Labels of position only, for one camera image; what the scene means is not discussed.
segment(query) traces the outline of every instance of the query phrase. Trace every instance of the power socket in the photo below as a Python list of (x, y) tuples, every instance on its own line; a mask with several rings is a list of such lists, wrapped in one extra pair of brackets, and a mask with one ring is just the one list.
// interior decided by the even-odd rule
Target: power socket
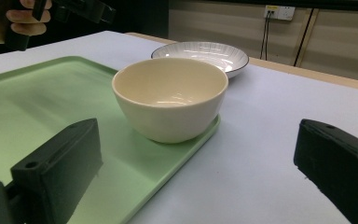
[(264, 10), (264, 18), (270, 13), (270, 18), (275, 20), (290, 21), (295, 15), (295, 7), (280, 7), (267, 5)]
[(270, 18), (271, 19), (278, 19), (278, 12), (279, 12), (280, 7), (278, 6), (266, 6), (266, 10), (264, 11), (264, 18), (267, 17), (267, 15), (270, 14)]
[(290, 21), (295, 15), (295, 7), (280, 7), (278, 20)]

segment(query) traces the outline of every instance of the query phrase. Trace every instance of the white tablecloth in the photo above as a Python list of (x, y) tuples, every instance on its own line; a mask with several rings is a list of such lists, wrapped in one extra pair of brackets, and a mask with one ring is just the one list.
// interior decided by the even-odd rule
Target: white tablecloth
[[(69, 55), (120, 69), (161, 46), (102, 32), (2, 54), (0, 73)], [(220, 115), (217, 133), (130, 223), (348, 223), (293, 156), (302, 119), (358, 137), (358, 90), (249, 64), (230, 80)]]

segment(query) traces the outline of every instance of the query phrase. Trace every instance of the green tray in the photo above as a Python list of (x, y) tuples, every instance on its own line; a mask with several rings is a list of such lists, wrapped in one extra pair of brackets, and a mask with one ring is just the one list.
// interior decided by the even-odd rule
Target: green tray
[(103, 167), (69, 223), (123, 223), (214, 134), (217, 117), (201, 136), (181, 144), (150, 141), (134, 131), (111, 89), (116, 70), (65, 57), (0, 74), (0, 181), (9, 169), (54, 134), (97, 118)]

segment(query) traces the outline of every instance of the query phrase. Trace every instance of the black device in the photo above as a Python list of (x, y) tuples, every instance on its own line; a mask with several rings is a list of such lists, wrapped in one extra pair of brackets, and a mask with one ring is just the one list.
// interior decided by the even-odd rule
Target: black device
[(348, 221), (358, 223), (357, 137), (333, 125), (303, 119), (294, 163)]
[(0, 224), (67, 223), (102, 165), (97, 119), (66, 127), (0, 182)]
[[(24, 9), (20, 0), (12, 0), (13, 9)], [(58, 4), (54, 19), (62, 22), (68, 20), (69, 15), (73, 12), (89, 21), (99, 23), (105, 21), (112, 23), (116, 11), (114, 8), (106, 5), (98, 0), (52, 0)], [(38, 21), (41, 20), (45, 10), (47, 0), (35, 0), (33, 17)], [(10, 27), (7, 28), (5, 37), (5, 45), (14, 50), (26, 50), (28, 47), (30, 36), (20, 35), (13, 32)]]

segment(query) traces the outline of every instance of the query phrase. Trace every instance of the cable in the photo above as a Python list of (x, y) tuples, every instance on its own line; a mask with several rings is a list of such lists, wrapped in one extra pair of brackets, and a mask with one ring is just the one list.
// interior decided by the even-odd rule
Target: cable
[(267, 43), (269, 42), (269, 19), (271, 18), (273, 11), (268, 11), (266, 15), (266, 19), (264, 21), (264, 33), (263, 33), (263, 41), (261, 43), (261, 51), (260, 51), (260, 59), (263, 58), (263, 50), (265, 51), (265, 58), (267, 60)]
[(298, 47), (296, 59), (295, 59), (295, 62), (294, 62), (294, 64), (293, 64), (294, 67), (297, 66), (298, 57), (300, 56), (300, 52), (301, 52), (302, 46), (303, 46), (303, 44), (304, 44), (305, 36), (307, 35), (308, 27), (310, 26), (310, 19), (312, 18), (312, 13), (313, 13), (313, 10), (314, 10), (314, 9), (315, 9), (315, 8), (313, 8), (313, 9), (310, 11), (310, 16), (308, 17), (308, 21), (307, 21), (307, 26), (305, 27), (304, 34), (303, 34), (303, 36), (302, 36), (302, 38), (301, 38), (300, 46)]
[(267, 37), (266, 37), (266, 48), (265, 48), (265, 51), (266, 51), (266, 60), (267, 60), (267, 44), (269, 43), (269, 20), (271, 19), (271, 16), (272, 16), (272, 13), (269, 13), (269, 16), (267, 16)]
[(267, 20), (269, 19), (269, 14), (271, 14), (271, 11), (267, 12), (266, 19), (264, 21), (264, 33), (263, 33), (263, 42), (261, 43), (260, 59), (263, 58), (264, 40), (266, 38)]

